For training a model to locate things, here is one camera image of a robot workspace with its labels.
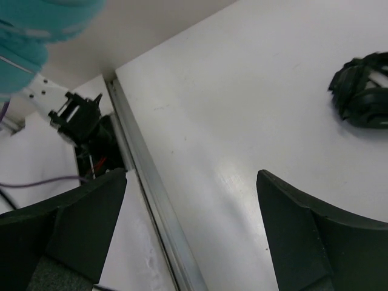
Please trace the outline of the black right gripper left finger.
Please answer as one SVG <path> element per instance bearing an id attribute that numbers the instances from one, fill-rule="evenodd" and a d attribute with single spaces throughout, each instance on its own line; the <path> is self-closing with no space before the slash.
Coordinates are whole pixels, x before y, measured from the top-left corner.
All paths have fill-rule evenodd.
<path id="1" fill-rule="evenodd" d="M 124 169 L 1 215 L 1 290 L 92 290 L 118 220 Z"/>

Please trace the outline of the teal cat-ear headphones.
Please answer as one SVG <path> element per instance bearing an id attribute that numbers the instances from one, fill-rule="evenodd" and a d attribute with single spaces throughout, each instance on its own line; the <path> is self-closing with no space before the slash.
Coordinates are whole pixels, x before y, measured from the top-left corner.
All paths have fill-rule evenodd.
<path id="1" fill-rule="evenodd" d="M 47 62 L 47 44 L 80 34 L 105 1 L 1 1 L 1 101 L 28 87 Z"/>

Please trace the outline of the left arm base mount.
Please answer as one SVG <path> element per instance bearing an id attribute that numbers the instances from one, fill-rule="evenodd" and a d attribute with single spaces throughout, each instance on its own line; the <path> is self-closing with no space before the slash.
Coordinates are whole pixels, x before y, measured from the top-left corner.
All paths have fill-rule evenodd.
<path id="1" fill-rule="evenodd" d="M 103 116 L 92 139 L 82 147 L 75 147 L 79 176 L 94 179 L 108 171 L 126 169 L 113 129 L 112 118 Z"/>

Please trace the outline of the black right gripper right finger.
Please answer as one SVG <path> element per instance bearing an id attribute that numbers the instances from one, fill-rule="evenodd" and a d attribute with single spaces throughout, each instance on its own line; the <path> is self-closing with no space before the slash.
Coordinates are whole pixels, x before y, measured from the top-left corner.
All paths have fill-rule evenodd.
<path id="1" fill-rule="evenodd" d="M 280 290 L 387 290 L 387 223 L 335 207 L 267 170 L 256 189 Z"/>

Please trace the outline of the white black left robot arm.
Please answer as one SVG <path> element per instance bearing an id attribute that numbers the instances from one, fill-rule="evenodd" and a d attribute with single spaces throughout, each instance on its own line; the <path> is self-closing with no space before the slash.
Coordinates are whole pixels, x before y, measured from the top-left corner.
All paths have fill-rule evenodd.
<path id="1" fill-rule="evenodd" d="M 114 144 L 113 106 L 102 76 L 70 90 L 37 75 L 20 93 L 67 142 L 94 151 Z"/>

